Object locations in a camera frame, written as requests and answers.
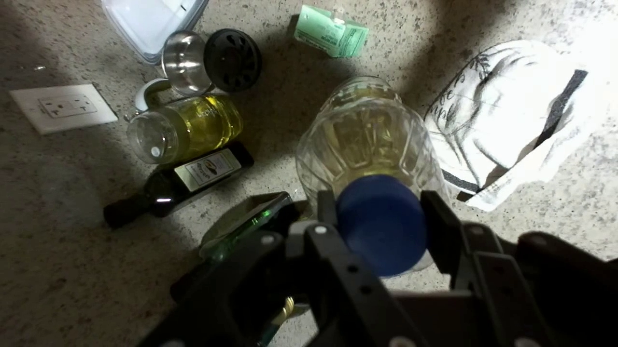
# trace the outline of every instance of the blue bottle cap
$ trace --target blue bottle cap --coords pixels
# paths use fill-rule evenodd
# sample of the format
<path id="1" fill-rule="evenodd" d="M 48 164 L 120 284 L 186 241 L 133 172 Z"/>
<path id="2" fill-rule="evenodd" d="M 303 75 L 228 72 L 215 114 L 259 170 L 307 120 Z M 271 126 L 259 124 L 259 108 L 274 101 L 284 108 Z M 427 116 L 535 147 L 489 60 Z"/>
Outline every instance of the blue bottle cap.
<path id="1" fill-rule="evenodd" d="M 427 249 L 419 199 L 390 176 L 367 176 L 350 183 L 336 212 L 344 241 L 377 276 L 410 270 Z"/>

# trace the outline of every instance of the black bottle cap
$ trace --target black bottle cap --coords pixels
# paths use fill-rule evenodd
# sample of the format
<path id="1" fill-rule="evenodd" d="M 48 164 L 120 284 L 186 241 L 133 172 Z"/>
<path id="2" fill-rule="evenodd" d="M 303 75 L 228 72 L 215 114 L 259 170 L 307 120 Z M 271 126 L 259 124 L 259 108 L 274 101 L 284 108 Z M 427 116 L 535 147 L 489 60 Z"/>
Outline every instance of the black bottle cap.
<path id="1" fill-rule="evenodd" d="M 116 205 L 108 205 L 103 209 L 104 222 L 110 228 L 122 228 L 141 214 L 149 212 L 151 201 L 145 195 L 133 195 L 130 199 L 118 201 Z"/>
<path id="2" fill-rule="evenodd" d="M 257 83 L 263 58 L 249 35 L 220 29 L 207 41 L 205 68 L 215 87 L 240 93 Z"/>

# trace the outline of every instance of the electrical outlet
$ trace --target electrical outlet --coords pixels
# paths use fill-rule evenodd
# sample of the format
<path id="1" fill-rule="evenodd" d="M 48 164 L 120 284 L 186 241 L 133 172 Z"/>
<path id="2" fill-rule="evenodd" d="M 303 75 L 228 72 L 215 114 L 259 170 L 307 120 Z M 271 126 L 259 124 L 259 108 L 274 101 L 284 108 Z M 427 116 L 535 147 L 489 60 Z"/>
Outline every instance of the electrical outlet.
<path id="1" fill-rule="evenodd" d="M 56 133 L 118 120 L 93 85 L 21 89 L 10 95 L 39 133 Z"/>

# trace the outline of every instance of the gray surface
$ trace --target gray surface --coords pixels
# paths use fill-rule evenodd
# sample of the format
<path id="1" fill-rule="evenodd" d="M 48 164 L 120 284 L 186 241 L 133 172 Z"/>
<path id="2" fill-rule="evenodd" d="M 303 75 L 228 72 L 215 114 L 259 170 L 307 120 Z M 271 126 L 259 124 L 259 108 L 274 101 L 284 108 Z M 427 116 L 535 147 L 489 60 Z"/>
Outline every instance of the gray surface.
<path id="1" fill-rule="evenodd" d="M 423 112 L 468 58 L 497 43 L 539 39 L 616 79 L 616 2 L 609 0 L 317 0 L 371 27 L 357 60 L 334 62 L 286 33 L 301 2 L 213 0 L 203 33 L 236 27 L 265 54 L 255 89 L 238 99 L 244 141 L 257 166 L 166 220 L 124 232 L 103 226 L 101 209 L 135 191 L 149 168 L 128 151 L 126 122 L 39 137 L 8 89 L 95 83 L 118 116 L 157 75 L 110 29 L 99 0 L 2 0 L 0 4 L 0 345 L 133 345 L 172 309 L 168 286 L 193 262 L 205 230 L 251 193 L 301 199 L 294 147 L 328 93 L 346 77 L 375 74 Z M 610 118 L 549 185 L 524 187 L 497 212 L 458 207 L 514 239 L 556 232 L 591 253 L 618 255 L 618 143 Z M 444 289 L 433 268 L 386 282 L 398 289 Z M 309 316 L 276 345 L 311 334 Z"/>

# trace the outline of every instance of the clear glass jar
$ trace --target clear glass jar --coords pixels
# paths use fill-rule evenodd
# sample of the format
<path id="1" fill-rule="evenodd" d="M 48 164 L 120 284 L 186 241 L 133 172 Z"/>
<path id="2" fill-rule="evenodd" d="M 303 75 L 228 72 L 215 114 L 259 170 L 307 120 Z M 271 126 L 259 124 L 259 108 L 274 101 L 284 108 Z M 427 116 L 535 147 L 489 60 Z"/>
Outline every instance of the clear glass jar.
<path id="1" fill-rule="evenodd" d="M 421 116 L 377 77 L 356 77 L 327 101 L 300 141 L 296 168 L 309 201 L 325 189 L 338 197 L 365 176 L 392 176 L 417 197 L 444 191 Z"/>
<path id="2" fill-rule="evenodd" d="M 132 120 L 128 137 L 151 164 L 184 162 L 216 151 L 242 133 L 242 118 L 228 97 L 207 95 L 170 102 Z"/>

